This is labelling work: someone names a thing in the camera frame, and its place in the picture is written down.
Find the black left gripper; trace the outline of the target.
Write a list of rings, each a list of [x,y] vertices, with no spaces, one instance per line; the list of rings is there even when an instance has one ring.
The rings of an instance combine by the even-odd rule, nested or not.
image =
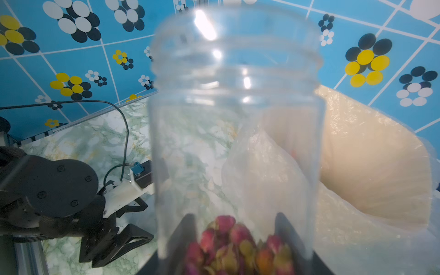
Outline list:
[[[121,218],[126,213],[143,212],[148,204],[141,198],[136,205],[126,205],[116,212]],[[79,262],[91,262],[93,268],[100,268],[117,260],[126,253],[150,243],[154,235],[134,224],[128,224],[121,233],[116,228],[116,218],[104,218],[105,203],[93,202],[80,212],[81,238]]]

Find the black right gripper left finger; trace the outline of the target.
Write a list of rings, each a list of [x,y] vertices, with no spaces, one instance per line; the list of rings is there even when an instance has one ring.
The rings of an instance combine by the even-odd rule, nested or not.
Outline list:
[[[156,251],[150,259],[139,269],[136,275],[158,275],[159,274],[159,257]]]

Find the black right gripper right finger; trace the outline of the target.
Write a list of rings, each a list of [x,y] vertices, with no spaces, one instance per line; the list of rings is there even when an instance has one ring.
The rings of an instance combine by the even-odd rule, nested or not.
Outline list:
[[[319,255],[314,252],[312,259],[312,275],[335,275],[333,271],[327,267]]]

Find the clear jar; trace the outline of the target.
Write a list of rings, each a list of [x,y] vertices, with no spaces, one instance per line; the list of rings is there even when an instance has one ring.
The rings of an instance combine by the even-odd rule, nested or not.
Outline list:
[[[163,21],[148,102],[160,275],[309,275],[319,32],[275,6]]]

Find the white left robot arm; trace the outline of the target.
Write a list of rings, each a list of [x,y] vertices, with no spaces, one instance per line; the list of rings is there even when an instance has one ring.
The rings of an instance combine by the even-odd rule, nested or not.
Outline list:
[[[81,239],[79,261],[104,267],[153,240],[134,224],[116,220],[142,212],[152,187],[151,162],[124,163],[128,180],[99,186],[91,166],[73,159],[49,160],[12,146],[1,147],[1,234],[15,243],[63,237]]]

